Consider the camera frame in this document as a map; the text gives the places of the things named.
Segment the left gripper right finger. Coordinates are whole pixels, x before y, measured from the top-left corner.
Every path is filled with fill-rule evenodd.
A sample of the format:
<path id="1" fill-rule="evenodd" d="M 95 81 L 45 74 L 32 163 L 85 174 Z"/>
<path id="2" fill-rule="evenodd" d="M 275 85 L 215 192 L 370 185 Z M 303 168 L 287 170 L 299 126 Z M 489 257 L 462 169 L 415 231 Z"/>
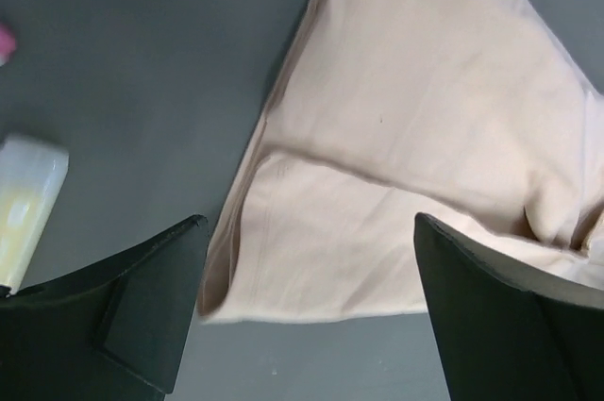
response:
<path id="1" fill-rule="evenodd" d="M 414 219 L 428 314 L 453 400 L 600 400 L 603 292 Z"/>

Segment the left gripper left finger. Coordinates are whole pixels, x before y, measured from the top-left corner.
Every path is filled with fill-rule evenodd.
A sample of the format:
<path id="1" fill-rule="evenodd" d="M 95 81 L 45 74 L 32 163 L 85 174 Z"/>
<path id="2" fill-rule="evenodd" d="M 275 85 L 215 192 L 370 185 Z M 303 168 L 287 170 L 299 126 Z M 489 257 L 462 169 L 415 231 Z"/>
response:
<path id="1" fill-rule="evenodd" d="M 4 400 L 162 400 L 193 317 L 209 225 L 193 215 L 87 267 L 1 287 Z"/>

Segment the beige t shirt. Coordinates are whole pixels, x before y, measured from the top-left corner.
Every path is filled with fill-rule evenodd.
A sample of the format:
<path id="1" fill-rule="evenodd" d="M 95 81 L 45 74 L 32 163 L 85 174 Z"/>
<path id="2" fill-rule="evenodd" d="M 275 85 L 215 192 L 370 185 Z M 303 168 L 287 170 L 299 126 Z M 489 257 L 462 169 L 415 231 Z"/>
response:
<path id="1" fill-rule="evenodd" d="M 213 322 L 423 313 L 414 218 L 603 285 L 603 97 L 529 0 L 310 0 L 226 198 Z"/>

